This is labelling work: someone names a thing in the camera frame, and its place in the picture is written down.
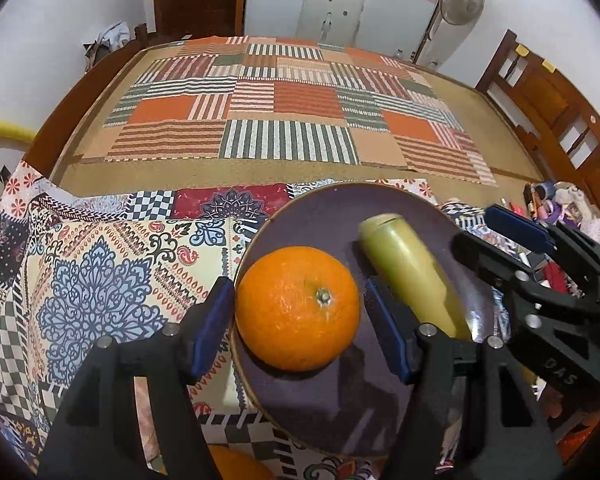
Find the wooden bed frame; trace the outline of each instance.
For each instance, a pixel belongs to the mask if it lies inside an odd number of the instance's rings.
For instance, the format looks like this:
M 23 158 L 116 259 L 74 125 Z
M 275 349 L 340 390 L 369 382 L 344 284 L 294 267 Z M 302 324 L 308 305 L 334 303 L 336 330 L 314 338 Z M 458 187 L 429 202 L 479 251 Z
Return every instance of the wooden bed frame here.
M 508 30 L 476 89 L 509 122 L 547 180 L 573 182 L 600 209 L 600 115 L 559 70 Z M 575 123 L 581 131 L 572 142 Z M 578 150 L 590 153 L 581 160 Z

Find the purple plate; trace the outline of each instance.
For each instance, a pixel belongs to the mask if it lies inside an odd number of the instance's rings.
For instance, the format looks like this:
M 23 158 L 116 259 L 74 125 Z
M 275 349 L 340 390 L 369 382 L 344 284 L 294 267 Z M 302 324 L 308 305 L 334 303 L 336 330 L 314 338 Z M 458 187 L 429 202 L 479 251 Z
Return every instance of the purple plate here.
M 287 246 L 311 246 L 340 260 L 352 273 L 362 315 L 349 346 L 309 374 L 285 374 L 252 356 L 234 328 L 235 365 L 251 400 L 293 440 L 321 452 L 374 458 L 388 454 L 404 416 L 410 386 L 388 369 L 362 291 L 373 269 L 358 249 L 358 224 L 380 213 L 399 213 L 436 257 L 464 306 L 478 316 L 493 311 L 491 289 L 451 255 L 458 228 L 426 200 L 383 184 L 333 184 L 292 200 L 263 226 L 244 253 L 236 285 L 261 256 Z

